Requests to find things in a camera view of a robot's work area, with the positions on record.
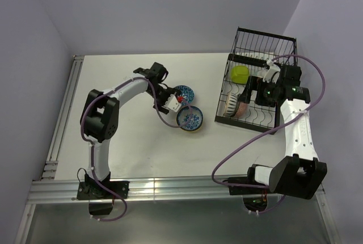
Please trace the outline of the green square bowl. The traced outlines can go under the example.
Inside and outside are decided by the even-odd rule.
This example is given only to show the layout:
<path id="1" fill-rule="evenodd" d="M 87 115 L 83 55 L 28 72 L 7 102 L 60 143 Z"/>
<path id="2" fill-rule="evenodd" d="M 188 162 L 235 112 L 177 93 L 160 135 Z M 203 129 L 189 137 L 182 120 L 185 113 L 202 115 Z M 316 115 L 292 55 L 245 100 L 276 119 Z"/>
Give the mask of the green square bowl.
<path id="1" fill-rule="evenodd" d="M 248 81 L 249 76 L 250 71 L 248 67 L 239 65 L 232 68 L 230 79 L 234 83 L 245 85 Z"/>

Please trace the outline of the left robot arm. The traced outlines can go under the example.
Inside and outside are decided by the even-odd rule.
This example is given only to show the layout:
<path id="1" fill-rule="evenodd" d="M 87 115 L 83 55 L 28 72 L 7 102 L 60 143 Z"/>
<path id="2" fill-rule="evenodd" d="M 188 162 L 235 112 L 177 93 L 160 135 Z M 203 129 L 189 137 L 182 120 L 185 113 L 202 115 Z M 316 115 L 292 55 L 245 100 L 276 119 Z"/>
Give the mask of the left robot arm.
<path id="1" fill-rule="evenodd" d="M 119 110 L 135 96 L 148 93 L 157 113 L 176 112 L 181 103 L 179 89 L 163 84 L 167 69 L 155 62 L 149 69 L 137 68 L 122 84 L 109 90 L 89 92 L 80 119 L 81 138 L 89 146 L 89 163 L 85 188 L 97 198 L 108 196 L 111 172 L 108 164 L 109 145 L 119 125 Z"/>

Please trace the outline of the blue floral bowl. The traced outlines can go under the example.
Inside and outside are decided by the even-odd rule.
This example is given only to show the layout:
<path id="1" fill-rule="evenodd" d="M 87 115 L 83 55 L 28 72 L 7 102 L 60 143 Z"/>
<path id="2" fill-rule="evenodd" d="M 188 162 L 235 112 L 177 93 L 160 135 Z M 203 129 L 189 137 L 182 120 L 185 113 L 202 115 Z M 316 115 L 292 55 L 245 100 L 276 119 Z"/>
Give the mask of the blue floral bowl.
<path id="1" fill-rule="evenodd" d="M 202 127 L 204 122 L 204 115 L 202 110 L 196 106 L 183 107 L 176 116 L 177 125 L 187 132 L 194 132 Z"/>

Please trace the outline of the blue triangle pattern bowl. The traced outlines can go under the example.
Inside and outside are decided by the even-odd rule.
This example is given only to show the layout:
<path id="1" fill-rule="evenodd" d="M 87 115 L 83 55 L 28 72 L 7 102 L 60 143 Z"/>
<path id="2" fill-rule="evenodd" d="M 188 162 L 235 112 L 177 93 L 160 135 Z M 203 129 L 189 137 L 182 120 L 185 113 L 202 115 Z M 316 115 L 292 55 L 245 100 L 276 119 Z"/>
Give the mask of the blue triangle pattern bowl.
<path id="1" fill-rule="evenodd" d="M 174 89 L 180 91 L 178 100 L 180 100 L 182 106 L 186 106 L 188 103 L 191 104 L 193 102 L 195 98 L 195 93 L 190 87 L 186 85 L 177 85 L 174 87 Z"/>

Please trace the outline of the white bowl pink interior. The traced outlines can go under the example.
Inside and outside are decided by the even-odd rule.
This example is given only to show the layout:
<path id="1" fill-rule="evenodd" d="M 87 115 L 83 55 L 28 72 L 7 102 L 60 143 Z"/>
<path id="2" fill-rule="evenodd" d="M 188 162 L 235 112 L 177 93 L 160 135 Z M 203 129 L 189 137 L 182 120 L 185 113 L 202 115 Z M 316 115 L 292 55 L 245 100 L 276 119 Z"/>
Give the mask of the white bowl pink interior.
<path id="1" fill-rule="evenodd" d="M 232 117 L 236 114 L 239 106 L 238 96 L 234 93 L 229 92 L 227 94 L 224 116 Z"/>

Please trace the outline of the leaf pattern bowl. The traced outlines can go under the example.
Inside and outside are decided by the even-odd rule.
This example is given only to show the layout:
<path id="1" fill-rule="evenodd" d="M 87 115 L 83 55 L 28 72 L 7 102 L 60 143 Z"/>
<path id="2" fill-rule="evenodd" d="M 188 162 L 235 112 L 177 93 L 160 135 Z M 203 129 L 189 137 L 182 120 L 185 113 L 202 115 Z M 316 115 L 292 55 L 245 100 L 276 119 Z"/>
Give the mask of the leaf pattern bowl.
<path id="1" fill-rule="evenodd" d="M 240 118 L 241 116 L 243 116 L 245 114 L 245 112 L 248 110 L 248 105 L 249 105 L 249 103 L 247 103 L 245 97 L 242 94 L 239 94 L 238 99 L 237 99 L 237 107 L 236 107 L 234 117 Z"/>

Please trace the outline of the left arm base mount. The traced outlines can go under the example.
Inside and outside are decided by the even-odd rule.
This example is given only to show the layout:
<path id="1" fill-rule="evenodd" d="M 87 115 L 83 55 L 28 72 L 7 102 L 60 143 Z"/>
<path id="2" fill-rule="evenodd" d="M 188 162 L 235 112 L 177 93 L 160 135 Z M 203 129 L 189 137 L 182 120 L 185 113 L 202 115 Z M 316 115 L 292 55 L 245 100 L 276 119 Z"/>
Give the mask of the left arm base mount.
<path id="1" fill-rule="evenodd" d="M 118 194 L 123 199 L 128 197 L 129 182 L 125 180 L 101 182 L 107 189 Z M 101 188 L 92 178 L 80 182 L 77 200 L 88 201 L 88 211 L 93 216 L 107 216 L 113 210 L 113 201 L 116 195 Z"/>

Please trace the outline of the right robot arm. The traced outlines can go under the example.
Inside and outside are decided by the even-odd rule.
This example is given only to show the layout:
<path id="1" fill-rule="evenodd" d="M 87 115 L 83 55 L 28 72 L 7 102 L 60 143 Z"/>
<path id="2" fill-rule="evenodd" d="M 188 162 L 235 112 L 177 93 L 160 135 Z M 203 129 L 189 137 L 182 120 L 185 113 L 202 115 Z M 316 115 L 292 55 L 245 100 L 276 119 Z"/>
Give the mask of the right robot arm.
<path id="1" fill-rule="evenodd" d="M 256 102 L 277 106 L 285 130 L 285 156 L 275 166 L 252 165 L 243 178 L 243 186 L 250 192 L 269 189 L 271 193 L 311 199 L 327 174 L 327 165 L 319 161 L 311 135 L 309 89 L 300 85 L 298 66 L 271 66 L 252 74 L 244 91 L 242 103 L 250 102 L 256 91 Z"/>

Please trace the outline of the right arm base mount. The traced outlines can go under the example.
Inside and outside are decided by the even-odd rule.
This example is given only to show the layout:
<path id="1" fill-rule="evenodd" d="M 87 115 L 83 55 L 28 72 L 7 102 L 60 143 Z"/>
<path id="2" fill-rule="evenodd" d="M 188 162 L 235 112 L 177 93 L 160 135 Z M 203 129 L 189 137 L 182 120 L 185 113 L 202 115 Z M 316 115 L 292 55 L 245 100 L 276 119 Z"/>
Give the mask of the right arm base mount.
<path id="1" fill-rule="evenodd" d="M 258 216 L 270 211 L 268 209 L 268 194 L 271 191 L 267 188 L 256 187 L 263 186 L 262 184 L 255 183 L 246 176 L 229 177 L 222 182 L 228 184 L 229 195 L 242 196 L 243 205 L 248 214 Z"/>

